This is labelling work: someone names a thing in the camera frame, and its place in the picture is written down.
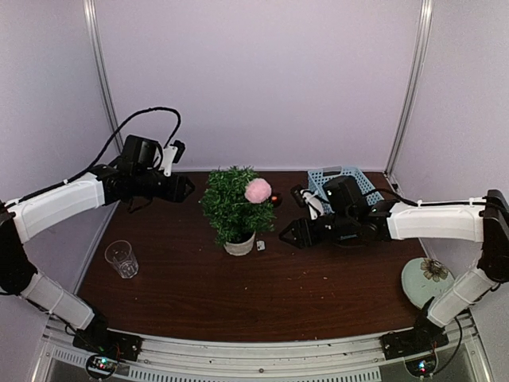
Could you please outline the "small green christmas tree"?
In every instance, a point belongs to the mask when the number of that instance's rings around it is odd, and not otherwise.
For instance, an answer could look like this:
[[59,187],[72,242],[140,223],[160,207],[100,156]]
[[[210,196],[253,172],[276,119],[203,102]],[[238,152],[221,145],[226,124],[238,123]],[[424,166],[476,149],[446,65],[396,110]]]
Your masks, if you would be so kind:
[[259,202],[247,198],[247,188],[262,179],[250,167],[232,166],[208,175],[206,190],[200,200],[204,216],[216,230],[216,243],[241,244],[253,234],[274,229],[272,189]]

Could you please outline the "red bauble ornament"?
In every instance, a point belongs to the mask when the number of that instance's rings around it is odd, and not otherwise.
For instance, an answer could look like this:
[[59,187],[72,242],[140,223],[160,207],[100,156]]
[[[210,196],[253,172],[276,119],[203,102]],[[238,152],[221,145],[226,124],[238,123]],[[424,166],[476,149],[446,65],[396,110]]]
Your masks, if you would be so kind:
[[270,196],[270,203],[274,206],[274,208],[278,208],[282,204],[282,194],[272,193]]

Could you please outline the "pink pompom ornament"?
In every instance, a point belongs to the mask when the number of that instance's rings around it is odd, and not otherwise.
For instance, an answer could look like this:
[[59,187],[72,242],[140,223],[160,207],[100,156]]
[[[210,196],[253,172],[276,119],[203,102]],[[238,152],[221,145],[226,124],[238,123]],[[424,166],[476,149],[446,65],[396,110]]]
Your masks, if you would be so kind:
[[250,203],[260,204],[268,199],[271,194],[270,184],[263,178],[255,178],[247,184],[244,196]]

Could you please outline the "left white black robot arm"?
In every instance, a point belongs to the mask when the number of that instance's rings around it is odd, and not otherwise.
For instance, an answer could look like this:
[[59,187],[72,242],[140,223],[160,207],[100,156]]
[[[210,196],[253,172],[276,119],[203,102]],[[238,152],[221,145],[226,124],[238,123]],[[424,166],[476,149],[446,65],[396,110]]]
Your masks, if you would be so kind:
[[97,353],[114,347],[114,335],[90,305],[65,290],[32,264],[24,245],[39,233],[92,209],[116,202],[132,204],[140,197],[181,203],[195,189],[172,167],[185,152],[185,144],[168,146],[130,135],[121,155],[111,165],[97,165],[75,180],[1,205],[1,289],[20,296],[63,319]]

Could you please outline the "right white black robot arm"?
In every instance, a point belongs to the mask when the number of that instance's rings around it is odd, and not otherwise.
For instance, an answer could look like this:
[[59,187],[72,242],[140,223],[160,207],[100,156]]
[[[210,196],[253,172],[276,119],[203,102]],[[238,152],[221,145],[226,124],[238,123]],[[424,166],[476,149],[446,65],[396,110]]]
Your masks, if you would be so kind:
[[374,205],[352,176],[335,177],[323,190],[317,194],[300,185],[292,188],[293,199],[309,209],[309,216],[293,220],[280,232],[280,240],[296,248],[352,236],[364,241],[425,238],[482,245],[477,264],[424,305],[408,333],[408,345],[415,351],[426,350],[459,313],[508,280],[508,203],[498,189],[467,201],[429,203],[394,193]]

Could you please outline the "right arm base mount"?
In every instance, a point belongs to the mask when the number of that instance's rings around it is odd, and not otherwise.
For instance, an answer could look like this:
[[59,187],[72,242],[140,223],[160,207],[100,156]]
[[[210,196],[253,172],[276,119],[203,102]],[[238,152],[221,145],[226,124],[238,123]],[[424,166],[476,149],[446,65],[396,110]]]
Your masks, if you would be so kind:
[[411,376],[425,378],[437,370],[436,351],[446,346],[449,338],[445,333],[432,336],[422,329],[408,329],[386,333],[380,341],[387,361],[402,359]]

